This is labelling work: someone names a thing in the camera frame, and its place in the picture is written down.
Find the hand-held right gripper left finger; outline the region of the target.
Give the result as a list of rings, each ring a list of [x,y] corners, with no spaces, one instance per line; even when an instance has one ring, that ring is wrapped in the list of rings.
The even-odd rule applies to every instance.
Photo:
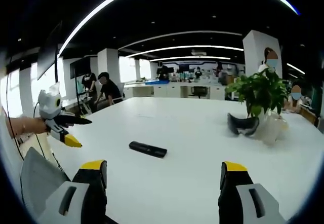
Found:
[[[45,202],[38,223],[106,223],[107,162],[83,164]]]

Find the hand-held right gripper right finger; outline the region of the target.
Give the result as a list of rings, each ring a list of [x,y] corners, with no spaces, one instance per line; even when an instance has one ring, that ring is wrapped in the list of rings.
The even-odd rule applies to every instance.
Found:
[[[277,200],[241,164],[222,162],[219,223],[286,223]]]

